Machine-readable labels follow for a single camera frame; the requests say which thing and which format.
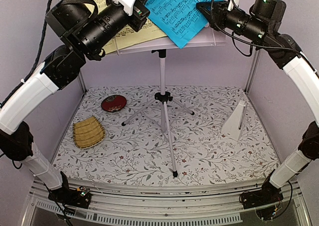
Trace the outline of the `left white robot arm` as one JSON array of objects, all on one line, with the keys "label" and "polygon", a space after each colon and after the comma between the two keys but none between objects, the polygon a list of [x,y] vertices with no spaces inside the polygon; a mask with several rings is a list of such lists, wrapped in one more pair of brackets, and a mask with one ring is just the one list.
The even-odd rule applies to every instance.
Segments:
[{"label": "left white robot arm", "polygon": [[150,12],[144,0],[106,0],[103,11],[93,0],[61,0],[47,6],[44,24],[63,42],[30,73],[1,104],[0,148],[25,165],[63,203],[74,199],[64,174],[53,168],[38,150],[25,118],[46,98],[75,80],[87,60],[99,61],[104,46],[126,25],[139,31]]}]

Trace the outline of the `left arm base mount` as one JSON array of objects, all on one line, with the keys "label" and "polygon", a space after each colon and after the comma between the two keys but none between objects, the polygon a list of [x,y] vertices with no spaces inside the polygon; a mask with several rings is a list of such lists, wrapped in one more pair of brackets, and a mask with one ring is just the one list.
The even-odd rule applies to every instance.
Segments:
[{"label": "left arm base mount", "polygon": [[67,176],[62,171],[60,173],[62,176],[62,186],[56,190],[49,190],[48,199],[64,205],[88,209],[92,198],[90,189],[84,186],[70,189]]}]

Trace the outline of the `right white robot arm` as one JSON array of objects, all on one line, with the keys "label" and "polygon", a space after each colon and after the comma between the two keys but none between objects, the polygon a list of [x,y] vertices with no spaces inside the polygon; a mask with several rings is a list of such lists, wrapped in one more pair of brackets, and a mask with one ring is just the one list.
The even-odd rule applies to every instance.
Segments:
[{"label": "right white robot arm", "polygon": [[295,83],[314,115],[298,148],[267,177],[258,192],[260,203],[268,204],[284,184],[319,157],[319,76],[294,39],[278,32],[286,10],[284,1],[255,0],[249,13],[238,7],[237,0],[202,1],[196,8],[211,28],[221,32],[228,28],[233,31],[232,39],[266,50]]}]

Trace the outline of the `blue paper sheet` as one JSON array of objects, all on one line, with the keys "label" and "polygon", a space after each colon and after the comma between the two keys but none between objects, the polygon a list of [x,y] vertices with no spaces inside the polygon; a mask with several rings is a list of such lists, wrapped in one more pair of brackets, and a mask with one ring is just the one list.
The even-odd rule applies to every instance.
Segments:
[{"label": "blue paper sheet", "polygon": [[148,0],[149,19],[167,37],[147,43],[149,49],[222,46],[226,37],[208,27],[206,18],[196,9],[199,1],[209,0]]}]

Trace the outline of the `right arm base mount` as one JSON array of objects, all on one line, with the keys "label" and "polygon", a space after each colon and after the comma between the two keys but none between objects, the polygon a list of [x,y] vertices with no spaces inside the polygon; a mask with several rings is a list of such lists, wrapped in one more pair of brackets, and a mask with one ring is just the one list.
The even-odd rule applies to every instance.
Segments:
[{"label": "right arm base mount", "polygon": [[243,205],[244,209],[250,209],[259,206],[264,206],[267,204],[278,203],[277,206],[271,206],[255,211],[257,217],[260,220],[264,222],[272,221],[280,217],[290,206],[293,195],[293,186],[290,181],[288,181],[288,184],[290,185],[291,189],[290,198],[286,207],[283,210],[280,209],[280,205],[283,204],[283,194],[280,188],[276,188],[270,183],[270,175],[263,182],[260,190],[244,191],[239,196],[239,202]]}]

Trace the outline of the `yellow sheet music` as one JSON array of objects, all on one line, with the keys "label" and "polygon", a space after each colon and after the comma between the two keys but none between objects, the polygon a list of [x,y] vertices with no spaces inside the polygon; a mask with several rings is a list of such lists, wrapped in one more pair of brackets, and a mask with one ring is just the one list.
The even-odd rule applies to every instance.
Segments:
[{"label": "yellow sheet music", "polygon": [[[98,12],[101,12],[107,6],[106,0],[93,1],[98,6]],[[103,47],[103,49],[106,54],[115,51],[119,53],[119,50],[121,49],[162,37],[167,37],[167,35],[148,19],[139,32],[135,32],[131,27],[126,25]]]}]

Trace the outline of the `white metronome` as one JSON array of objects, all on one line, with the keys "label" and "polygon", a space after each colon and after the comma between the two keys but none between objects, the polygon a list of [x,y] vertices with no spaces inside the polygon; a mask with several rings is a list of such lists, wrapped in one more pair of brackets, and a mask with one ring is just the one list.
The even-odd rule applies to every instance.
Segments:
[{"label": "white metronome", "polygon": [[221,128],[221,133],[228,138],[238,141],[242,136],[247,102],[240,100],[231,115]]}]

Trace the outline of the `silver tripod music stand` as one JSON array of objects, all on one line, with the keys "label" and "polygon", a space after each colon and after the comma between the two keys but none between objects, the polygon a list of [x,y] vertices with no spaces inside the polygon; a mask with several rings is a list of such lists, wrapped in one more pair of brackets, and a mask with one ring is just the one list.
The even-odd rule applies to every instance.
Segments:
[{"label": "silver tripod music stand", "polygon": [[168,135],[168,142],[169,142],[169,150],[170,150],[170,156],[171,156],[171,163],[172,163],[172,175],[173,177],[178,176],[178,172],[176,169],[176,163],[174,158],[174,150],[172,145],[172,136],[171,136],[171,130],[170,130],[170,122],[169,122],[169,116],[168,116],[168,110],[167,110],[167,102],[173,101],[175,104],[177,104],[179,107],[181,107],[181,110],[184,110],[185,112],[194,115],[194,112],[191,111],[189,108],[187,108],[185,105],[182,105],[180,102],[178,102],[176,99],[173,99],[173,96],[170,92],[166,91],[166,85],[165,85],[165,60],[166,60],[166,49],[160,49],[160,50],[152,50],[152,53],[158,53],[159,60],[160,60],[160,91],[155,93],[154,100],[148,101],[142,108],[140,108],[137,112],[135,112],[132,116],[130,116],[127,120],[122,122],[122,126],[127,125],[134,117],[136,117],[138,114],[142,114],[143,111],[152,105],[155,101],[158,101],[161,108],[161,121],[160,126],[161,131],[163,133],[167,132]]}]

